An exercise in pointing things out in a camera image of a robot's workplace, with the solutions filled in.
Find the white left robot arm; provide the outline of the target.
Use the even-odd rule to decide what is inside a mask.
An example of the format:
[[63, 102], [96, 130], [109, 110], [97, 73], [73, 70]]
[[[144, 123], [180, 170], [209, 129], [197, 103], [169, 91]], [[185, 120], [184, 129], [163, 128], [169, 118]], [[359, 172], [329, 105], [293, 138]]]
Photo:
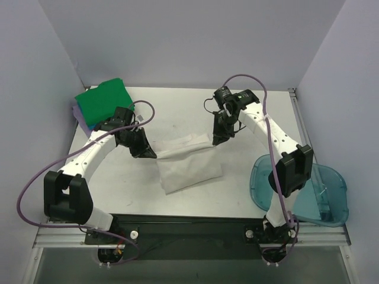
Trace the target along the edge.
[[44, 213], [53, 219], [98, 229], [105, 243], [118, 240], [120, 229], [113, 215], [95, 207], [88, 181], [105, 157], [117, 146], [127, 147], [134, 158], [155, 159], [144, 128], [134, 124], [134, 111], [118, 107], [112, 117], [99, 122], [85, 150], [59, 171], [44, 177]]

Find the white t-shirt red print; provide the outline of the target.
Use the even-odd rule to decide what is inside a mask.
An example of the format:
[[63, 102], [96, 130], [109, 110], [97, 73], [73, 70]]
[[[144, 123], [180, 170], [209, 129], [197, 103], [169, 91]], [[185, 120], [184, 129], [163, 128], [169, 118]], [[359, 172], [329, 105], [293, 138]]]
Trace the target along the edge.
[[157, 141], [152, 148], [162, 189], [168, 195], [223, 175], [217, 149], [208, 134]]

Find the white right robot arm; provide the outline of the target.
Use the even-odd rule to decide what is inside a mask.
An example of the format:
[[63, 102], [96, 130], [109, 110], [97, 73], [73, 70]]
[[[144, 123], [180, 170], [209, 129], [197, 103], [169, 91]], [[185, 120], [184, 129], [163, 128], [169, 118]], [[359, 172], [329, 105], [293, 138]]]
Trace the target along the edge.
[[269, 183], [274, 193], [262, 233], [268, 241], [277, 241], [284, 233], [283, 225], [295, 226], [294, 203], [310, 179], [314, 151], [282, 130], [268, 114], [267, 99], [259, 99], [251, 90], [232, 93], [222, 86], [214, 92], [213, 99], [218, 106], [213, 112], [213, 145], [233, 138], [237, 122], [266, 144], [272, 166]]

